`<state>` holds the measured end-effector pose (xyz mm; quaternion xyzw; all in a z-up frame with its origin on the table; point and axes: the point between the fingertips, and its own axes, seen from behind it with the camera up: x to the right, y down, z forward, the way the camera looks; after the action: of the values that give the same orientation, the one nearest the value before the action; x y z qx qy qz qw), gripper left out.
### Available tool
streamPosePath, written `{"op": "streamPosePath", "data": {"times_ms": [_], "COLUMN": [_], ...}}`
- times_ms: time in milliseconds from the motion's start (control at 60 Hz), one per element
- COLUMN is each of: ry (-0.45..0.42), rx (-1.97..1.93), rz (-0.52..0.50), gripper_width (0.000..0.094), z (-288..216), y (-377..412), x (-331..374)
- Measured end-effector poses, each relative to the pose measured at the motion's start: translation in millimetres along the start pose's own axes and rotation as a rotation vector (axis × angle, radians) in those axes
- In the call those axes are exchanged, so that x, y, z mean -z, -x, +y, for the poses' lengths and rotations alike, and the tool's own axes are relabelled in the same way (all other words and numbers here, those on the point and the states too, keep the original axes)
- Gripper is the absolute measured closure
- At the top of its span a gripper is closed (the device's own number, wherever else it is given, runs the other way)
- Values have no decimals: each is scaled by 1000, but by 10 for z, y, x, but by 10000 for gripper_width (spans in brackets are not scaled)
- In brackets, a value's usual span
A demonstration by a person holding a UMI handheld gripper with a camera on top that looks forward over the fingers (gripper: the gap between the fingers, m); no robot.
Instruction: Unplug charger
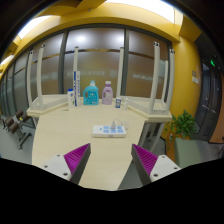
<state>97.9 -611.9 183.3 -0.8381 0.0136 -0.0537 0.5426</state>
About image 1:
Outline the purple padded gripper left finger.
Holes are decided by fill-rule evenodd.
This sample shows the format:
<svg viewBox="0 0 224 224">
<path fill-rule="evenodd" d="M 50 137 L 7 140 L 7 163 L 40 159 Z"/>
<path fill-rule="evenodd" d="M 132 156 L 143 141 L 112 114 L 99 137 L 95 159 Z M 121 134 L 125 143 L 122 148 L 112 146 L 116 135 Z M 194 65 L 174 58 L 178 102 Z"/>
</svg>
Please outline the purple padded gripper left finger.
<svg viewBox="0 0 224 224">
<path fill-rule="evenodd" d="M 42 165 L 42 168 L 74 184 L 79 184 L 90 154 L 91 145 L 85 144 L 65 155 L 53 156 Z"/>
</svg>

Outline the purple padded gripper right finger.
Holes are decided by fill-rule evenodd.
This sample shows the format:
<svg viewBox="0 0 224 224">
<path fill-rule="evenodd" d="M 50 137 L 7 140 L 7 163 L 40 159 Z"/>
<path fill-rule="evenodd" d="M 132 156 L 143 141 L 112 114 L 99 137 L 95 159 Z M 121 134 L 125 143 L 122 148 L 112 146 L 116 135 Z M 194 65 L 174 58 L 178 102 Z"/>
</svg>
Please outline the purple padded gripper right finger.
<svg viewBox="0 0 224 224">
<path fill-rule="evenodd" d="M 166 155 L 156 156 L 135 144 L 132 145 L 131 155 L 143 185 L 148 185 L 180 170 L 180 167 Z"/>
</svg>

